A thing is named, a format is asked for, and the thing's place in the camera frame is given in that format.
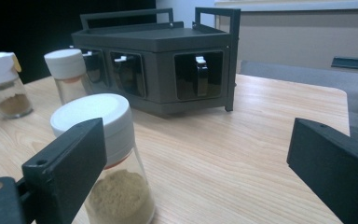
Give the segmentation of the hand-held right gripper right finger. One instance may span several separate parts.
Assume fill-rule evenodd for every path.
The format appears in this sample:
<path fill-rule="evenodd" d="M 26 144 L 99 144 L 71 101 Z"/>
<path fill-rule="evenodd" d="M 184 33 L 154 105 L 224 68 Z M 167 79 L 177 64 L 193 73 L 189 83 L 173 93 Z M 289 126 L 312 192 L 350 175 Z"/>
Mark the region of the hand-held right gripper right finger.
<path fill-rule="evenodd" d="M 358 141 L 297 118 L 286 162 L 344 224 L 358 224 Z"/>

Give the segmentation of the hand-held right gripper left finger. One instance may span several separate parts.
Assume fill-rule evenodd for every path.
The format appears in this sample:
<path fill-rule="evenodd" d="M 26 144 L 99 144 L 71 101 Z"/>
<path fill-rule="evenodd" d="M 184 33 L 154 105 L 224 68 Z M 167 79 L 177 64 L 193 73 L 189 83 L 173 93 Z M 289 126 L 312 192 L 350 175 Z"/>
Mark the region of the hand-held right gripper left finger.
<path fill-rule="evenodd" d="M 105 164 L 102 119 L 61 134 L 21 166 L 26 220 L 71 224 Z"/>

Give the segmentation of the spice jar with beige powder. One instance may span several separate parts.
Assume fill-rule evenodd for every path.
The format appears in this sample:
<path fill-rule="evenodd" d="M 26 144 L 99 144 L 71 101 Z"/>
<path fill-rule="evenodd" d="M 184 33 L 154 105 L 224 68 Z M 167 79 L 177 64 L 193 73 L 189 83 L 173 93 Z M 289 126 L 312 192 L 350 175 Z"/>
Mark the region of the spice jar with beige powder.
<path fill-rule="evenodd" d="M 149 224 L 155 203 L 135 143 L 128 100 L 113 93 L 82 97 L 57 109 L 50 125 L 59 136 L 96 118 L 103 120 L 107 163 L 85 201 L 89 224 Z"/>

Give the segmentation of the spice jar with orange powder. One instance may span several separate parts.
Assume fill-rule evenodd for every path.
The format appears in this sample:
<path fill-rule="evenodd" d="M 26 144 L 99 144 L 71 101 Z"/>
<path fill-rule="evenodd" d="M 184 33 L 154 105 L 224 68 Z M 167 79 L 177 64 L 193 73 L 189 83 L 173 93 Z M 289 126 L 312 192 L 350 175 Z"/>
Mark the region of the spice jar with orange powder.
<path fill-rule="evenodd" d="M 44 56 L 63 105 L 91 93 L 86 65 L 80 49 L 60 49 Z"/>

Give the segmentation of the spice jar with brown powder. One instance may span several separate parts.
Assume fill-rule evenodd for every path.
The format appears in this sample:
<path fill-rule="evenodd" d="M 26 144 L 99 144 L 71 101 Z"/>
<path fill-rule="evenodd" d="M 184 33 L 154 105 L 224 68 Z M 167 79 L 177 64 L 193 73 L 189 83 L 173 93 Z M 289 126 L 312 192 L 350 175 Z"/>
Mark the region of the spice jar with brown powder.
<path fill-rule="evenodd" d="M 0 113 L 8 119 L 20 118 L 33 107 L 19 77 L 20 63 L 13 52 L 0 52 Z"/>

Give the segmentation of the gray spice rack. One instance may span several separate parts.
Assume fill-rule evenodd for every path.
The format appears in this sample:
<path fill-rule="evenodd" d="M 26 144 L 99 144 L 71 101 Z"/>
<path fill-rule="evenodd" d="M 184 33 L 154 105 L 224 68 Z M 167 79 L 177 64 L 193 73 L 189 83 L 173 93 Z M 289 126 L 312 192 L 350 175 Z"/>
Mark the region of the gray spice rack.
<path fill-rule="evenodd" d="M 83 29 L 72 34 L 74 46 L 100 49 L 109 86 L 91 86 L 96 92 L 117 93 L 131 106 L 156 115 L 223 107 L 233 109 L 241 12 L 235 8 L 197 7 L 190 28 L 173 19 L 170 8 L 84 14 Z M 145 98 L 128 94 L 113 76 L 111 51 L 141 54 Z M 174 56 L 222 51 L 222 89 L 218 97 L 181 101 L 176 94 Z"/>

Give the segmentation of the dark flat bar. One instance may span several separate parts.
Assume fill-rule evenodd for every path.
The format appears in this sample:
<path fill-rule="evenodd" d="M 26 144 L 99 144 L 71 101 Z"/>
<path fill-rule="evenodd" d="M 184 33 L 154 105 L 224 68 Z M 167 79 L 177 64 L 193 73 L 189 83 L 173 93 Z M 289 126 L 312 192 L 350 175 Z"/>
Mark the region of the dark flat bar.
<path fill-rule="evenodd" d="M 332 67 L 348 68 L 358 70 L 358 58 L 335 57 L 331 63 Z"/>

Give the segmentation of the beige wooden cabinet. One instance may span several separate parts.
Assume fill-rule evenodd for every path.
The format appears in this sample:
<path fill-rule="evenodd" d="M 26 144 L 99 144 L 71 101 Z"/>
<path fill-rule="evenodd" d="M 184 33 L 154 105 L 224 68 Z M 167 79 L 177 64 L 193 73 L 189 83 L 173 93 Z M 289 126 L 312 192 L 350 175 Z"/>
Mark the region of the beige wooden cabinet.
<path fill-rule="evenodd" d="M 215 0 L 241 11 L 239 59 L 328 69 L 358 59 L 358 0 Z"/>

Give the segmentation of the black curtain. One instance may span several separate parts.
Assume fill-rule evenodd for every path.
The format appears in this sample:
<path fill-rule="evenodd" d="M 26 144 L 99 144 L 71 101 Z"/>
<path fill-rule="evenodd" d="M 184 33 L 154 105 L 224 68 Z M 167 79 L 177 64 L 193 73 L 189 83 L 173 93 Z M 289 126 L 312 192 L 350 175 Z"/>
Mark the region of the black curtain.
<path fill-rule="evenodd" d="M 44 55 L 72 44 L 88 13 L 149 9 L 156 0 L 0 0 L 0 51 L 17 55 L 22 82 L 49 75 Z"/>

